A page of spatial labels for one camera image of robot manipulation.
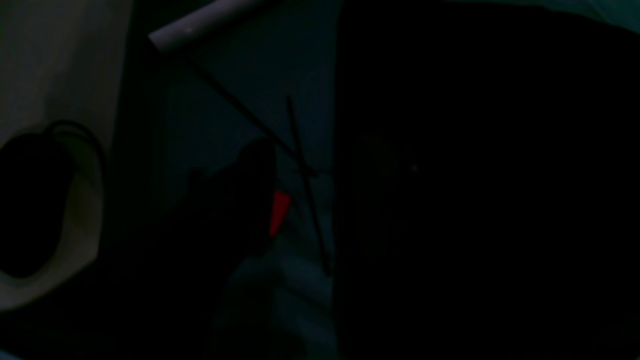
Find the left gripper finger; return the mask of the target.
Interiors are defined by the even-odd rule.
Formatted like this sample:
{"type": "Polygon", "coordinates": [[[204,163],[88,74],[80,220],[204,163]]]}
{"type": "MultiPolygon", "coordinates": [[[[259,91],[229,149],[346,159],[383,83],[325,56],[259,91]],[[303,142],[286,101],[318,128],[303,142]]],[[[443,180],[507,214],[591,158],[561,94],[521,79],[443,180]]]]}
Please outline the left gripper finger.
{"type": "Polygon", "coordinates": [[[275,145],[249,142],[160,221],[30,305],[1,316],[23,360],[205,360],[227,281],[270,234],[275,145]]]}

